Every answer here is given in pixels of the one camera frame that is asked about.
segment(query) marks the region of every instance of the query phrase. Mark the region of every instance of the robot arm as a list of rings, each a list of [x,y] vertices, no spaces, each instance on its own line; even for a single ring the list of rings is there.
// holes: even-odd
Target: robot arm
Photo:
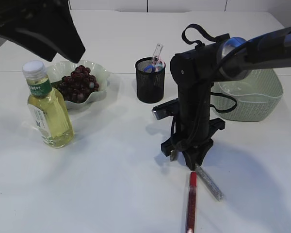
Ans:
[[[152,111],[157,119],[174,117],[171,137],[162,143],[162,152],[169,156],[173,150],[181,151],[187,166],[195,170],[212,147],[213,134],[225,128],[221,119],[210,120],[212,83],[242,80],[253,69],[291,67],[291,27],[249,41],[229,38],[228,34],[213,38],[195,24],[187,28],[197,29],[215,43],[195,41],[195,49],[172,58],[170,70],[178,85],[178,99]],[[185,31],[182,38],[193,43],[185,37]]]
[[[68,0],[0,0],[0,37],[47,61],[60,53],[77,63],[85,52]]]

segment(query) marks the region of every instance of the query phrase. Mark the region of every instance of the white bottle cap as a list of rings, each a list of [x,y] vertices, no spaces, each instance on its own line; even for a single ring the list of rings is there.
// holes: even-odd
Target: white bottle cap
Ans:
[[[47,69],[41,61],[30,61],[22,67],[26,79],[38,80],[46,76]]]

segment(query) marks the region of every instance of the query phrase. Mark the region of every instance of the red pen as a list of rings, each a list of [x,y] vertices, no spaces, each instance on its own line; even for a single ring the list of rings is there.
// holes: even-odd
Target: red pen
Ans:
[[[192,171],[190,176],[188,212],[186,216],[186,231],[185,233],[194,233],[195,226],[195,209],[196,209],[196,193],[197,193],[197,175]]]

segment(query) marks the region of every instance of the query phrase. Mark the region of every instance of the black mesh pen holder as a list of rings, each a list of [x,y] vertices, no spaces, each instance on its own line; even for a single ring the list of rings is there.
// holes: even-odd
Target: black mesh pen holder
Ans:
[[[151,57],[140,59],[135,64],[137,74],[137,97],[144,103],[157,103],[164,96],[165,67],[157,72],[152,69],[144,71],[151,65]]]

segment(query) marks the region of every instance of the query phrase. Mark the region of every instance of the green basket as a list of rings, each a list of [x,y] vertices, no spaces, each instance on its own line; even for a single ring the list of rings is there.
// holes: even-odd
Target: green basket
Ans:
[[[215,83],[212,92],[234,97],[237,107],[230,113],[215,113],[227,120],[257,122],[264,120],[277,106],[283,88],[274,70],[253,70],[241,81]],[[231,108],[232,100],[211,96],[211,103],[219,110]]]

